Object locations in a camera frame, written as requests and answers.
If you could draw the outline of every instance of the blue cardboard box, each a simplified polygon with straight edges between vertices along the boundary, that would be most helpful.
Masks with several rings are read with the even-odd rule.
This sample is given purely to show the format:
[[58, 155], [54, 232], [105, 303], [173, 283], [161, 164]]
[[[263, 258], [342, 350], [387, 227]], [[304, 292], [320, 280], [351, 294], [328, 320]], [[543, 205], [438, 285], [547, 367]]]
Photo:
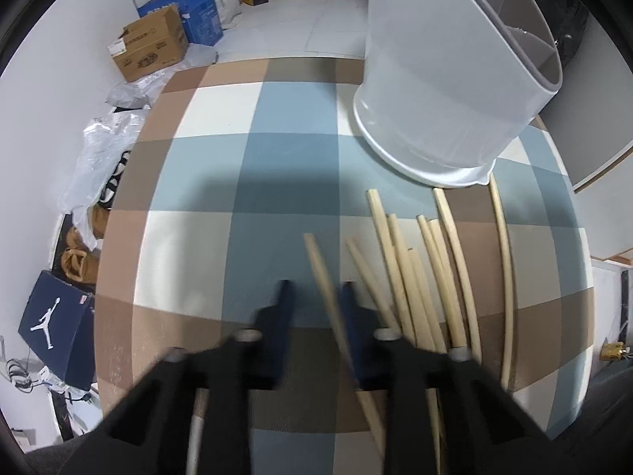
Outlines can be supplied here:
[[89, 390], [94, 379], [94, 297], [43, 271], [18, 327], [37, 357], [61, 380]]
[[178, 6], [182, 28], [190, 43], [215, 46], [222, 38], [222, 23], [215, 0], [151, 0], [138, 8], [138, 15], [143, 17], [171, 4]]

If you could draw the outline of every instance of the wooden stick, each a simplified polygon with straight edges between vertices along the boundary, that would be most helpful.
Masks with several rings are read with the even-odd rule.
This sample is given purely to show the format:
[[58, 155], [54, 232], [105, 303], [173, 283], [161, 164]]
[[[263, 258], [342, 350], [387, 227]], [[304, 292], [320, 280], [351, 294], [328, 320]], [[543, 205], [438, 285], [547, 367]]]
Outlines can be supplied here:
[[376, 307], [378, 307], [378, 311], [381, 313], [382, 320], [385, 322], [390, 329], [400, 332], [400, 325], [398, 324], [398, 320], [396, 319], [396, 315], [394, 314], [387, 298], [382, 294], [380, 284], [376, 277], [371, 272], [371, 267], [369, 263], [365, 260], [360, 250], [356, 247], [356, 243], [354, 243], [351, 237], [345, 240], [345, 244], [347, 244], [347, 248], [349, 249], [349, 253], [354, 260], [354, 264], [360, 273], [363, 282], [365, 282], [365, 286], [371, 295]]
[[464, 297], [464, 307], [466, 307], [466, 320], [468, 321], [468, 329], [470, 331], [470, 347], [472, 350], [473, 358], [477, 362], [481, 362], [481, 338], [479, 336], [477, 308], [475, 307], [473, 288], [470, 285], [470, 277], [468, 276], [466, 259], [464, 257], [464, 252], [461, 249], [460, 236], [457, 234], [455, 220], [453, 219], [453, 214], [448, 204], [448, 200], [446, 199], [444, 189], [435, 187], [433, 188], [433, 194], [436, 197], [439, 213], [442, 216], [442, 221], [444, 222], [446, 233], [448, 235], [448, 240], [451, 243], [451, 248], [453, 249], [453, 255], [455, 257], [457, 274], [459, 275], [461, 283], [461, 292]]
[[438, 475], [441, 475], [442, 442], [439, 437], [441, 419], [439, 417], [438, 391], [435, 388], [426, 390], [426, 401], [428, 402], [428, 418], [430, 419], [431, 432], [433, 434], [433, 448], [436, 454], [436, 468]]
[[468, 346], [466, 329], [461, 317], [460, 301], [457, 296], [451, 263], [448, 260], [448, 250], [444, 242], [442, 228], [438, 220], [431, 220], [427, 223], [428, 227], [424, 227], [423, 224], [420, 224], [420, 218], [424, 223], [426, 223], [426, 220], [424, 220], [424, 216], [418, 217], [418, 224], [420, 225], [420, 230], [423, 230], [422, 236], [431, 258], [433, 273], [439, 282], [446, 322], [451, 333], [451, 344], [454, 348]]
[[[418, 251], [414, 248], [409, 248], [408, 254], [418, 289], [420, 291], [420, 297], [422, 298], [424, 312], [426, 313], [426, 321], [428, 322], [430, 333], [433, 338], [433, 344], [435, 347], [433, 352], [446, 353], [446, 343], [444, 341], [444, 336], [442, 335], [442, 329], [439, 326], [438, 314], [436, 313], [435, 307], [433, 307], [433, 298], [431, 297], [431, 292], [428, 287], [428, 279], [424, 273], [422, 260], [420, 260]], [[440, 440], [441, 418], [439, 416], [438, 392], [435, 388], [430, 388], [426, 391], [426, 398], [428, 399], [428, 417], [430, 419], [431, 431], [433, 433], [436, 468], [438, 470], [438, 475], [440, 475], [442, 455], [442, 443]]]
[[501, 364], [501, 386], [507, 390], [510, 383], [510, 369], [512, 367], [512, 344], [514, 341], [514, 281], [512, 273], [512, 256], [508, 227], [503, 214], [501, 196], [494, 175], [490, 175], [490, 195], [495, 208], [495, 220], [499, 230], [499, 247], [501, 247], [501, 264], [503, 269], [503, 292], [505, 298], [506, 322], [503, 341], [503, 361]]
[[424, 266], [420, 254], [414, 248], [409, 248], [409, 258], [411, 259], [411, 265], [413, 266], [413, 272], [418, 282], [418, 289], [420, 290], [420, 296], [422, 297], [422, 303], [426, 312], [426, 320], [433, 337], [433, 343], [435, 344], [435, 352], [446, 353], [446, 343], [444, 341], [444, 335], [442, 329], [439, 326], [438, 313], [433, 305], [433, 297], [431, 296], [431, 290], [428, 287], [428, 278], [424, 272]]
[[[316, 285], [319, 288], [325, 303], [325, 310], [327, 311], [328, 318], [330, 319], [334, 339], [336, 340], [341, 355], [343, 355], [347, 363], [350, 363], [347, 336], [344, 333], [343, 319], [341, 318], [339, 304], [336, 299], [336, 292], [327, 271], [327, 265], [325, 264], [325, 260], [319, 251], [317, 240], [314, 235], [304, 234], [303, 241], [306, 246], [306, 251], [308, 252], [308, 259], [310, 261], [310, 266], [312, 267], [312, 274], [314, 275]], [[378, 447], [378, 451], [381, 456], [384, 457], [385, 430], [382, 426], [376, 402], [371, 397], [371, 394], [366, 391], [357, 391], [356, 396], [358, 397], [360, 406], [363, 409], [363, 414], [365, 414], [365, 419], [369, 425], [369, 430], [371, 431], [373, 440]]]
[[[428, 325], [425, 306], [422, 301], [422, 297], [420, 296], [415, 271], [413, 269], [413, 266], [411, 265], [411, 258], [404, 242], [404, 236], [402, 234], [402, 230], [400, 229], [400, 224], [398, 223], [398, 217], [395, 214], [390, 214], [387, 217], [387, 221], [389, 223], [389, 229], [391, 231], [391, 238], [396, 249], [396, 257], [398, 258], [398, 265], [400, 266], [400, 272], [402, 273], [402, 277], [404, 280], [404, 288], [406, 289], [409, 309], [411, 311], [411, 317], [413, 319], [415, 329], [415, 344], [418, 346], [418, 348], [423, 348], [430, 352], [435, 352], [436, 345], [433, 340], [433, 334]], [[440, 418], [438, 393], [435, 389], [431, 388], [426, 391], [426, 402], [428, 404], [428, 417], [430, 419], [431, 432], [433, 434], [433, 445], [436, 453], [436, 464], [439, 467], [439, 458], [441, 455], [441, 442], [439, 437]]]
[[371, 215], [373, 216], [373, 224], [376, 227], [378, 241], [381, 244], [382, 255], [385, 258], [385, 266], [387, 267], [387, 274], [389, 275], [391, 290], [393, 292], [394, 301], [396, 302], [402, 332], [405, 338], [412, 338], [414, 337], [413, 322], [411, 321], [409, 305], [407, 304], [406, 294], [404, 293], [404, 284], [400, 269], [398, 268], [396, 253], [391, 243], [391, 237], [389, 236], [389, 226], [387, 225], [385, 209], [382, 207], [381, 197], [375, 189], [367, 191], [367, 198], [369, 200]]
[[412, 343], [418, 348], [423, 348], [432, 352], [435, 350], [433, 336], [431, 335], [431, 329], [428, 326], [428, 321], [426, 320], [424, 304], [422, 303], [422, 298], [420, 297], [418, 283], [415, 280], [415, 273], [413, 272], [411, 260], [409, 258], [409, 254], [407, 253], [406, 244], [404, 243], [404, 236], [402, 235], [402, 230], [400, 230], [400, 225], [398, 225], [398, 217], [395, 214], [390, 214], [387, 217], [387, 220], [389, 222], [391, 238], [393, 239], [394, 247], [396, 248], [396, 257], [398, 258], [400, 273], [402, 273], [402, 278], [404, 280], [404, 288], [406, 289], [409, 310], [413, 320], [415, 336], [413, 337]]

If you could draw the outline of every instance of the jumpman logo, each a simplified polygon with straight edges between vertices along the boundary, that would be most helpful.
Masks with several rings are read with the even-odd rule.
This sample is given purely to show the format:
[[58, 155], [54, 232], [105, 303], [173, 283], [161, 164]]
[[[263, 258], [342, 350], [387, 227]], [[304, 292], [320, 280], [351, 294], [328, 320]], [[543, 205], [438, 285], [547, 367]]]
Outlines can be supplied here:
[[48, 322], [51, 321], [51, 315], [55, 310], [55, 307], [59, 303], [59, 298], [55, 300], [55, 305], [53, 305], [52, 309], [49, 309], [44, 313], [44, 315], [39, 319], [40, 324], [34, 327], [31, 327], [31, 331], [43, 331], [46, 336], [46, 342], [48, 344], [48, 349], [50, 350], [53, 345], [51, 344], [51, 334], [48, 331]]

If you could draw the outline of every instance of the metal screw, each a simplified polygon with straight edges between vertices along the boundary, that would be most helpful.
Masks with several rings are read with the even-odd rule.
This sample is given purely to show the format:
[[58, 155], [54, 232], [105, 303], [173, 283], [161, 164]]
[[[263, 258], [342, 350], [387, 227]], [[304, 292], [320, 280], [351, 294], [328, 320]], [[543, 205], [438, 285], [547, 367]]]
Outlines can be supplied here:
[[396, 339], [400, 339], [402, 335], [392, 329], [376, 329], [373, 332], [373, 336], [378, 339], [378, 341], [396, 341]]
[[257, 329], [241, 329], [235, 332], [234, 337], [239, 342], [255, 342], [262, 338], [262, 333]]

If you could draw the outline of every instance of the cardboard box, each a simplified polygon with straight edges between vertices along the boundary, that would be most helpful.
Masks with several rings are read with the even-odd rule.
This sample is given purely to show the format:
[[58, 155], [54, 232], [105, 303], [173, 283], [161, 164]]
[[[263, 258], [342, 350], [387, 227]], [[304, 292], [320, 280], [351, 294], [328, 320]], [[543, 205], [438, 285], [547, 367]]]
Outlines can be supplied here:
[[130, 23], [108, 48], [128, 82], [179, 63], [189, 42], [176, 6], [165, 7]]
[[138, 8], [138, 15], [148, 15], [172, 4], [178, 6], [190, 43], [215, 46], [222, 38], [224, 33], [215, 0], [151, 0]]
[[93, 330], [93, 295], [41, 272], [18, 332], [50, 371], [81, 390], [94, 379]]

